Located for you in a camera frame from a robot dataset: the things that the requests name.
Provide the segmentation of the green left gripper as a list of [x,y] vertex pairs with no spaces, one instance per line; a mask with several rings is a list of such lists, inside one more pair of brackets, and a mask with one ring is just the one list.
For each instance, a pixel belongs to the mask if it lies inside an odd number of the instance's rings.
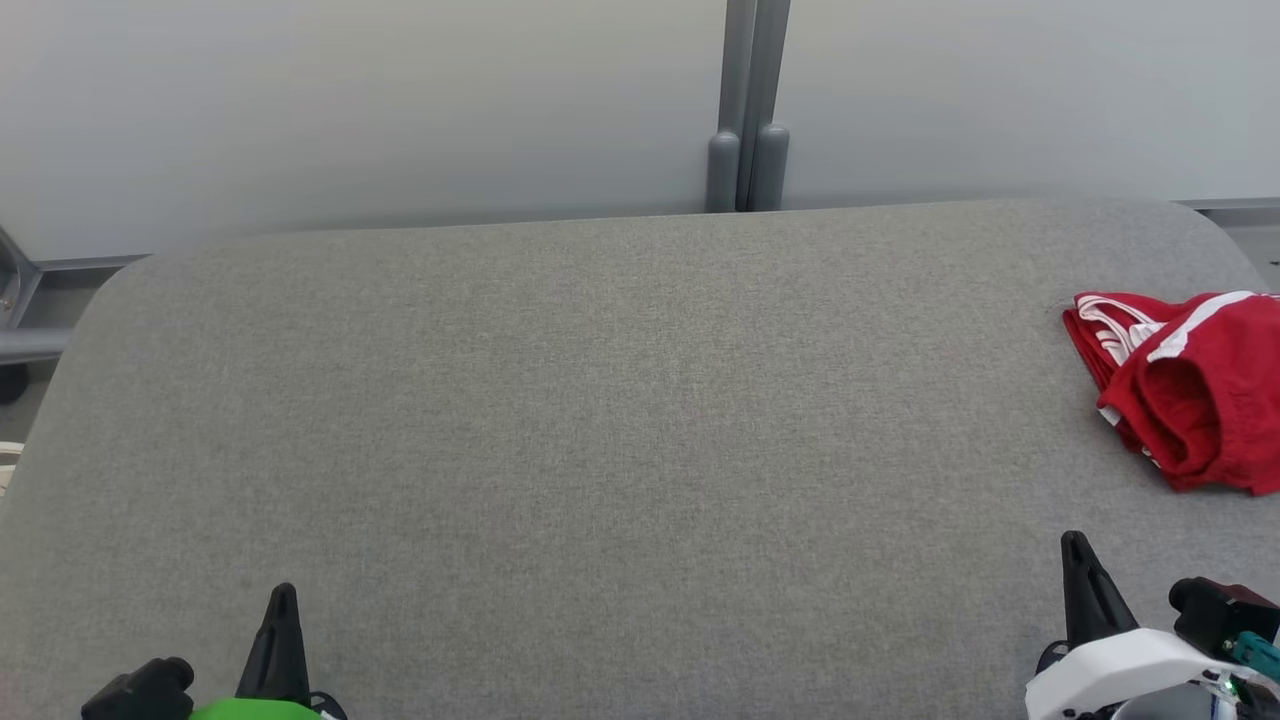
[[[278,623],[282,618],[282,692],[276,682]],[[321,720],[326,715],[306,705],[310,679],[296,588],[271,589],[262,621],[250,647],[236,697],[196,708],[189,720]]]

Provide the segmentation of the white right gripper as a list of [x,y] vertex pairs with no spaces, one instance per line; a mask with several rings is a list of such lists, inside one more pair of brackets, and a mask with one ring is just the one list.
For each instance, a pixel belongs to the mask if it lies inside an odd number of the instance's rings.
[[1231,675],[1245,669],[1172,633],[1140,628],[1084,533],[1062,533],[1061,561],[1070,651],[1027,683],[1029,719],[1066,719],[1069,712],[1080,717],[1197,682],[1220,698],[1233,696]]

